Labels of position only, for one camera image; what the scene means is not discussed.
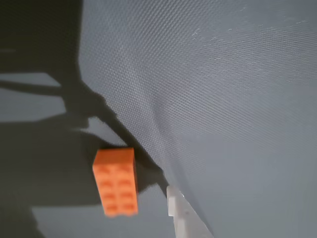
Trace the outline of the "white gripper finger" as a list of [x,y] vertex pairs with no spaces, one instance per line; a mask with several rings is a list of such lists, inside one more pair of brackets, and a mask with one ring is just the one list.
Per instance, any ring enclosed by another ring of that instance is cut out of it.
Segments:
[[213,238],[179,189],[169,185],[166,188],[168,215],[173,217],[176,238]]

